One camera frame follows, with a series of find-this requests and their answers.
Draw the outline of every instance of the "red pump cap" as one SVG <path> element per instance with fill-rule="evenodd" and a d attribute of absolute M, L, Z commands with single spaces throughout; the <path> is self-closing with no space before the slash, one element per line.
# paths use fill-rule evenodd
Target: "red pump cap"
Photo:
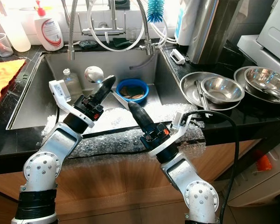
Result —
<path fill-rule="evenodd" d="M 40 6 L 41 1 L 36 0 L 36 3 L 38 5 L 38 9 L 37 9 L 37 13 L 39 16 L 45 16 L 46 15 L 46 11 Z"/>

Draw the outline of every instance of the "white appliance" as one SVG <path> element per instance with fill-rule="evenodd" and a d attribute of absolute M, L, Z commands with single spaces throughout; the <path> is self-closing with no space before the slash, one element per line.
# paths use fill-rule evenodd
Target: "white appliance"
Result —
<path fill-rule="evenodd" d="M 272 7 L 260 35 L 241 36 L 238 47 L 258 66 L 280 73 L 280 0 L 275 0 Z"/>
<path fill-rule="evenodd" d="M 266 154 L 271 170 L 258 172 L 253 164 L 235 178 L 228 205 L 252 207 L 274 203 L 280 195 L 280 144 Z"/>

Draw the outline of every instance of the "yellow towel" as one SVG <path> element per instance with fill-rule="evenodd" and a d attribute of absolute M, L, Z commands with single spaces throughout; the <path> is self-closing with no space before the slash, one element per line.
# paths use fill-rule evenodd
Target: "yellow towel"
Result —
<path fill-rule="evenodd" d="M 0 96 L 1 90 L 8 85 L 9 81 L 12 80 L 15 75 L 17 75 L 24 63 L 24 59 L 0 62 Z"/>

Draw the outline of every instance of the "kitchen sink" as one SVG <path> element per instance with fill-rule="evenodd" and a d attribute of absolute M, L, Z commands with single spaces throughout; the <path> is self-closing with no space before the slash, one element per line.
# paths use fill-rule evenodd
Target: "kitchen sink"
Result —
<path fill-rule="evenodd" d="M 55 115 L 57 110 L 48 82 L 62 79 L 66 68 L 78 75 L 83 94 L 89 95 L 93 84 L 84 78 L 84 71 L 88 66 L 100 67 L 104 77 L 114 75 L 114 90 L 126 78 L 139 78 L 146 82 L 149 94 L 141 103 L 144 108 L 147 105 L 187 103 L 163 50 L 159 50 L 154 56 L 147 56 L 145 51 L 139 49 L 126 52 L 76 52 L 74 61 L 68 61 L 66 53 L 43 54 L 31 73 L 7 129 L 46 125 L 48 116 Z M 102 105 L 105 110 L 123 108 L 112 94 L 106 97 Z"/>

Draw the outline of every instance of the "blue bowl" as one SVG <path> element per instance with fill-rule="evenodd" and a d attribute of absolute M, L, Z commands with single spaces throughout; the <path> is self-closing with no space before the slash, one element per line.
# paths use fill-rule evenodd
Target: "blue bowl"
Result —
<path fill-rule="evenodd" d="M 135 87 L 135 86 L 140 86 L 143 90 L 144 90 L 144 96 L 139 98 L 139 99 L 127 99 L 125 97 L 123 97 L 121 94 L 120 94 L 120 90 L 122 89 L 122 87 L 124 86 L 130 86 L 130 87 Z M 149 88 L 148 88 L 148 85 L 143 82 L 142 80 L 140 79 L 136 79 L 136 78 L 129 78 L 129 79 L 124 79 L 122 80 L 116 87 L 116 93 L 118 95 L 120 95 L 125 101 L 129 102 L 129 101 L 134 101 L 136 103 L 141 103 L 145 98 L 146 96 L 148 95 L 149 93 Z"/>

